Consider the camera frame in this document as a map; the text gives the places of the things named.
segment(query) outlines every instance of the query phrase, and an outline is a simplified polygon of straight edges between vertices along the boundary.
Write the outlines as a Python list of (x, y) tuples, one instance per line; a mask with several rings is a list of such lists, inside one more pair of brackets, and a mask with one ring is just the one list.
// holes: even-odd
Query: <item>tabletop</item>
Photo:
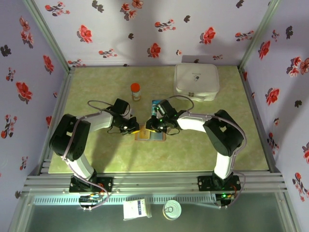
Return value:
[[(265, 155), (236, 66), (218, 66), (220, 90), (213, 101), (196, 102), (192, 113), (226, 110), (245, 131), (248, 144), (238, 154), (235, 169), (268, 170)], [(65, 106), (65, 114), (83, 116), (95, 113), (89, 100), (113, 104), (117, 98), (129, 102), (139, 123), (151, 116), (152, 100), (173, 95), (174, 66), (160, 67), (86, 67), (77, 68)], [(133, 101), (130, 85), (139, 83), (141, 99)], [(177, 111), (188, 109), (189, 101), (171, 99)], [(108, 134), (108, 129), (88, 136), (85, 156), (98, 173), (211, 171), (216, 150), (206, 133), (182, 130), (164, 142), (135, 141), (134, 134)], [(71, 173), (65, 162), (53, 155), (49, 173)]]

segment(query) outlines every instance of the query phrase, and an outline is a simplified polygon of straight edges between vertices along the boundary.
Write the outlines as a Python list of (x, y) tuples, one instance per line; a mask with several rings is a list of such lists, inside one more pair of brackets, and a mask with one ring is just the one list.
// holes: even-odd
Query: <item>glass panel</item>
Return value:
[(273, 232), (284, 231), (274, 194), (243, 194), (231, 208), (182, 204), (181, 216), (167, 220), (163, 205), (151, 205), (151, 218), (123, 221), (122, 205), (104, 205), (84, 212), (76, 205), (37, 205), (28, 232)]

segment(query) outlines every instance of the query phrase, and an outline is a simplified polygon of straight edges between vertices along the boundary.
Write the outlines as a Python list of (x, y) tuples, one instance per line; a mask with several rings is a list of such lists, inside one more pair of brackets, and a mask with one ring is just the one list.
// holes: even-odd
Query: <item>floral wallpaper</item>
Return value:
[(239, 65), (269, 0), (35, 3), (69, 66)]
[(0, 20), (0, 231), (6, 232), (25, 179), (39, 165), (65, 72), (22, 1), (6, 2)]
[(308, 231), (309, 14), (304, 6), (309, 6), (307, 0), (281, 1), (246, 64), (244, 81), (251, 87), (301, 231)]

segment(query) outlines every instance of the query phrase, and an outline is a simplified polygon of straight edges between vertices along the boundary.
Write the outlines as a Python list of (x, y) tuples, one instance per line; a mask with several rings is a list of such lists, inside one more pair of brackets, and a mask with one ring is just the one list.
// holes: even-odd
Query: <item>white storage box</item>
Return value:
[(194, 101), (212, 101), (219, 92), (219, 74), (213, 64), (181, 63), (175, 67), (174, 94)]

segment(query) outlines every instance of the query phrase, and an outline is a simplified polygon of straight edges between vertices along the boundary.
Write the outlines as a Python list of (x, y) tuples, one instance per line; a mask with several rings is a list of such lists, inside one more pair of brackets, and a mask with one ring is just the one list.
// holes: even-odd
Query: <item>can lid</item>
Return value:
[(131, 91), (132, 92), (138, 92), (140, 90), (140, 85), (138, 83), (131, 84)]
[(177, 219), (182, 213), (182, 207), (177, 201), (170, 200), (164, 205), (163, 213), (167, 218), (174, 220)]

